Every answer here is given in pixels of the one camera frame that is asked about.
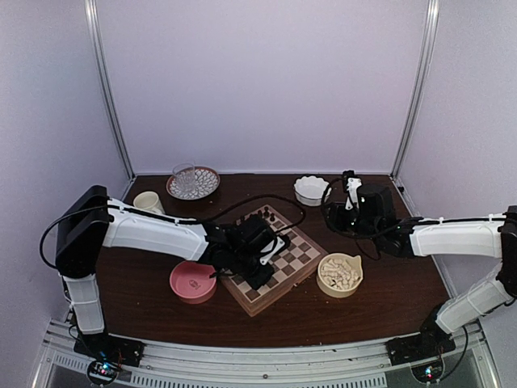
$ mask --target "white wall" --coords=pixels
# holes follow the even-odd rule
[[[0,12],[0,386],[22,387],[61,282],[40,235],[91,184],[126,186],[80,0],[5,0]]]
[[[517,6],[443,0],[425,96],[401,178],[426,216],[517,205]],[[496,261],[441,258],[458,292]],[[515,387],[517,307],[482,320],[505,387]]]
[[[134,169],[387,172],[426,0],[104,0]]]

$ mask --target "scalloped white bowl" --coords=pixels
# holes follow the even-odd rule
[[[294,183],[294,192],[298,202],[306,206],[319,206],[322,204],[322,196],[328,182],[323,178],[318,178],[314,175],[302,176]],[[327,193],[325,200],[328,200],[330,192]]]

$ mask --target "circuit board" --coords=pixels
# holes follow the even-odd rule
[[[275,232],[291,224],[270,205],[264,205],[251,214],[272,214],[273,217],[268,216],[264,219]],[[298,227],[285,230],[281,234],[286,234],[291,244],[269,260],[275,273],[265,285],[255,290],[239,275],[221,278],[223,285],[250,317],[260,313],[288,293],[292,287],[301,283],[316,270],[320,260],[327,255],[323,248]]]

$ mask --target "table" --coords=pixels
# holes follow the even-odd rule
[[[166,193],[167,176],[139,176],[126,202],[140,192],[159,194],[168,214],[208,217],[233,203],[263,193],[294,198],[299,175],[222,175],[218,190],[203,200],[181,201]],[[324,175],[330,180],[332,175]],[[386,175],[361,176],[364,183],[389,186],[399,217],[409,214]],[[331,200],[344,200],[336,185]],[[294,221],[299,210],[274,200],[258,200],[221,219],[233,221],[260,205],[271,203]],[[330,232],[319,209],[307,208],[300,228],[328,252],[358,255],[355,242]],[[368,241],[360,242],[375,255]],[[169,275],[180,260],[125,248],[103,248],[97,265],[98,283],[108,330],[113,334],[178,344],[218,347],[287,347],[343,344],[404,335],[418,330],[431,309],[448,299],[439,273],[429,257],[381,261],[364,258],[364,281],[349,298],[326,296],[312,275],[275,304],[251,318],[221,284],[201,305],[182,303],[169,286]]]

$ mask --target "plate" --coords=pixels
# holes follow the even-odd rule
[[[179,200],[200,200],[209,196],[219,187],[221,179],[213,169],[208,167],[195,168],[195,189],[191,192],[180,190],[172,175],[167,180],[167,192]]]

